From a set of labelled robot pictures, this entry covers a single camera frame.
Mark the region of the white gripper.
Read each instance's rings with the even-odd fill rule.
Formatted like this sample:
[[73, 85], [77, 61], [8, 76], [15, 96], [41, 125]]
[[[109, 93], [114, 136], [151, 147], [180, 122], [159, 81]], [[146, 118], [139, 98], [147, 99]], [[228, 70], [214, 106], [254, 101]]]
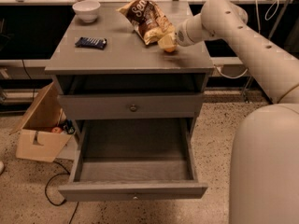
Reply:
[[214, 38], [215, 36], [203, 26], [201, 14], [197, 14], [181, 22], [176, 27], [175, 33], [163, 36], [158, 45], [161, 49], [174, 49], [177, 43], [182, 47], [188, 47]]

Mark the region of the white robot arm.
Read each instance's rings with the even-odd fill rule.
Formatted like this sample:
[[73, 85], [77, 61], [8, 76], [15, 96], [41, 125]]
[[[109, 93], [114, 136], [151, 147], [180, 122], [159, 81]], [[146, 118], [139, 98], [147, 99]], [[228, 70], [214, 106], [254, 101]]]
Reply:
[[206, 0], [159, 46], [222, 39], [249, 69], [272, 104], [250, 113], [235, 133], [229, 224], [299, 224], [299, 60], [249, 28], [247, 19], [228, 0]]

